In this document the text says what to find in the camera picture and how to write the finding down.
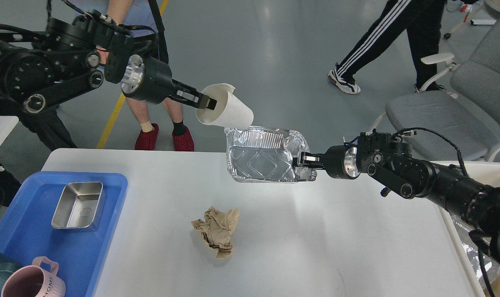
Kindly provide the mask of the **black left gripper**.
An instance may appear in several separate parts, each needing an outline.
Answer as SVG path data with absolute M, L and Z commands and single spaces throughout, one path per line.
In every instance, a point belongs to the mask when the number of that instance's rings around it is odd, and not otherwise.
M 124 96 L 146 103 L 159 104 L 165 98 L 196 109 L 214 110 L 217 101 L 185 83 L 172 80 L 168 64 L 150 56 L 130 56 L 121 80 Z

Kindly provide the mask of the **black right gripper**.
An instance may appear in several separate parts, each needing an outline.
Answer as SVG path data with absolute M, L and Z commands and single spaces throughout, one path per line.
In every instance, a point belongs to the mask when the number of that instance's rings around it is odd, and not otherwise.
M 332 146 L 324 154 L 301 152 L 301 163 L 293 167 L 325 170 L 333 179 L 354 180 L 360 175 L 357 152 L 357 147 L 351 145 Z

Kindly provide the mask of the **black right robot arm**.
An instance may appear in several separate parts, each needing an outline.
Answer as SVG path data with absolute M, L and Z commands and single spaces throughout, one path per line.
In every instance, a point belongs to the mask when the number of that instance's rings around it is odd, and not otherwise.
M 353 141 L 332 146 L 324 154 L 301 152 L 293 167 L 325 170 L 335 179 L 356 179 L 366 173 L 384 185 L 381 195 L 395 192 L 405 199 L 425 197 L 473 230 L 469 237 L 477 245 L 479 265 L 490 296 L 493 290 L 483 256 L 500 265 L 500 187 L 481 184 L 468 176 L 461 151 L 455 147 L 459 164 L 449 166 L 412 157 L 412 145 L 403 141 L 416 128 L 380 133 L 361 133 Z

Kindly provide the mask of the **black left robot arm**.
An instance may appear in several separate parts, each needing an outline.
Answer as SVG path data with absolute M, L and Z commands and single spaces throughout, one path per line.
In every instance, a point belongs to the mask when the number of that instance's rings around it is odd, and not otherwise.
M 159 104 L 169 98 L 214 110 L 216 100 L 172 79 L 171 69 L 148 53 L 163 30 L 156 1 L 149 1 L 158 32 L 132 36 L 142 25 L 117 25 L 98 11 L 79 11 L 72 24 L 50 17 L 46 31 L 0 24 L 0 97 L 26 113 L 40 113 L 90 92 L 106 80 L 126 97 Z

